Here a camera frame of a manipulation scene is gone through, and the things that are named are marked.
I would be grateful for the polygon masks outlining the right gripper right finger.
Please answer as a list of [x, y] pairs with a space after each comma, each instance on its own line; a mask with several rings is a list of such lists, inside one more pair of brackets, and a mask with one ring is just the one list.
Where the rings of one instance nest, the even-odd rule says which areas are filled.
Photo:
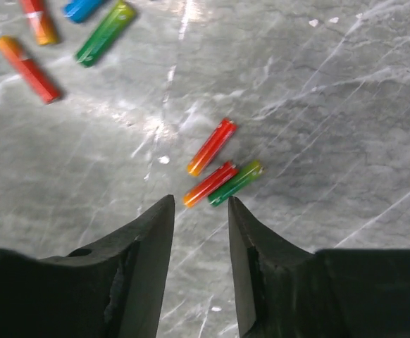
[[309, 253], [228, 200], [241, 337], [410, 337], [410, 249]]

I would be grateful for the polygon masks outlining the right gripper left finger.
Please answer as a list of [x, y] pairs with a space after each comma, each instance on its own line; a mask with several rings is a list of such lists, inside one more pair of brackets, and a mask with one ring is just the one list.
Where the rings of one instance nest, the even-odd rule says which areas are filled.
[[0, 337], [155, 337], [175, 199], [67, 256], [0, 249]]

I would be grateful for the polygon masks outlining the orange battery cluster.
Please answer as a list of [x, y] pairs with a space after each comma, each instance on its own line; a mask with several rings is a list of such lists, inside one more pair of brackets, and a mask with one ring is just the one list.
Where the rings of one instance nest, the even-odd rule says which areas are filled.
[[227, 161], [183, 196], [183, 204], [191, 208], [238, 173], [237, 166]]

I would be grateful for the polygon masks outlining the red battery cluster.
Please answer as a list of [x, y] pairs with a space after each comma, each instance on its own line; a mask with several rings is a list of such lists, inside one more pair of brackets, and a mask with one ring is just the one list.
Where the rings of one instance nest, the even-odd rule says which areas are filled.
[[188, 163], [187, 172], [192, 176], [199, 176], [236, 130], [237, 125], [232, 120], [228, 118], [222, 119], [216, 129], [211, 133], [211, 136]]

